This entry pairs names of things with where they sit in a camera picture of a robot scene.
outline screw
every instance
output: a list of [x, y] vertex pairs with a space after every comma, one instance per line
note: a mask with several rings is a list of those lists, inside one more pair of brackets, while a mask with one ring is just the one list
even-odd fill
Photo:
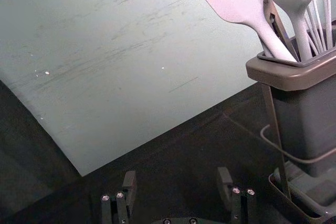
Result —
[[250, 195], [254, 195], [255, 194], [255, 192], [252, 189], [248, 189], [247, 193], [250, 194]]
[[101, 197], [101, 199], [102, 199], [103, 201], [107, 201], [107, 200], [110, 199], [110, 196], [108, 196], [108, 195], [104, 195], [103, 197]]
[[123, 193], [117, 193], [117, 198], [122, 198], [122, 197], [124, 197]]
[[233, 191], [235, 194], [240, 194], [240, 190], [239, 190], [237, 187], [233, 188], [232, 191]]
[[189, 223], [190, 223], [190, 224], [197, 224], [197, 220], [194, 219], [194, 218], [191, 218], [191, 219], [189, 220]]

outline gray utensil holder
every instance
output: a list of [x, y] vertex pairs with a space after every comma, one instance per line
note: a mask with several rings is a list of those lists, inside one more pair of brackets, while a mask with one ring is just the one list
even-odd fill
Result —
[[[314, 159], [336, 147], [336, 48], [304, 63], [261, 53], [246, 69], [251, 79], [271, 87], [284, 151]], [[336, 167], [336, 154], [313, 164], [293, 163], [318, 177]]]

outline gray cable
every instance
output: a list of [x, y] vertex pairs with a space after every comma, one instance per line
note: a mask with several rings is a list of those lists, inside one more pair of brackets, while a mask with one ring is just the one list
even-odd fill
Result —
[[305, 164], [305, 165], [309, 165], [309, 164], [314, 164], [318, 161], [321, 161], [322, 159], [325, 159], [326, 157], [329, 157], [330, 155], [336, 153], [336, 148], [332, 149], [331, 151], [328, 151], [327, 153], [323, 154], [322, 156], [319, 156], [317, 158], [314, 159], [300, 159], [297, 157], [294, 157], [292, 155], [290, 155], [288, 152], [285, 152], [283, 149], [281, 149], [278, 145], [276, 145], [275, 143], [273, 143], [271, 140], [269, 140], [268, 138], [266, 138], [264, 136], [264, 132], [265, 130], [267, 130], [270, 127], [270, 125], [266, 125], [264, 128], [262, 128], [262, 130], [260, 131], [260, 137], [269, 145], [273, 146], [275, 149], [277, 149], [279, 152], [283, 153], [286, 157], [288, 157], [289, 159], [300, 163], [300, 164]]

